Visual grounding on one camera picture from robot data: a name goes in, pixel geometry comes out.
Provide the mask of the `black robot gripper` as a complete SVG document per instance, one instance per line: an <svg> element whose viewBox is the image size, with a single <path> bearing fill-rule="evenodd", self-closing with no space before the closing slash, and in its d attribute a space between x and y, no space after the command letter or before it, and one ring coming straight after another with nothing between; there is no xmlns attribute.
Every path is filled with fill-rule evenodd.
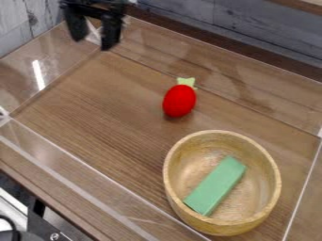
<svg viewBox="0 0 322 241"><path fill-rule="evenodd" d="M85 16L101 16L100 49L108 51L120 40L121 18L125 0L60 0L64 17L73 41L81 41L88 35Z"/></svg>

